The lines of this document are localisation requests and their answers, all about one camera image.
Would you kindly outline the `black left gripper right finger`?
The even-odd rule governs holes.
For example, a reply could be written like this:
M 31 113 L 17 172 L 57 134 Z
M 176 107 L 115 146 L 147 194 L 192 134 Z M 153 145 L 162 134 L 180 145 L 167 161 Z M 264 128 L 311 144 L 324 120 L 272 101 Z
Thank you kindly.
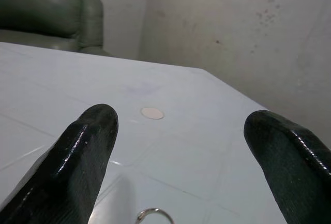
M 330 223 L 330 149 L 309 129 L 267 110 L 244 137 L 287 223 Z

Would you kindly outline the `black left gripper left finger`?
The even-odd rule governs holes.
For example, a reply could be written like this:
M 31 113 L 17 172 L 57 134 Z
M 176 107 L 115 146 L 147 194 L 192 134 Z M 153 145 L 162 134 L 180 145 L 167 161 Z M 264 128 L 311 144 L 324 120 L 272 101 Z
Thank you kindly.
M 1 223 L 88 223 L 117 133 L 111 106 L 85 110 L 1 204 Z

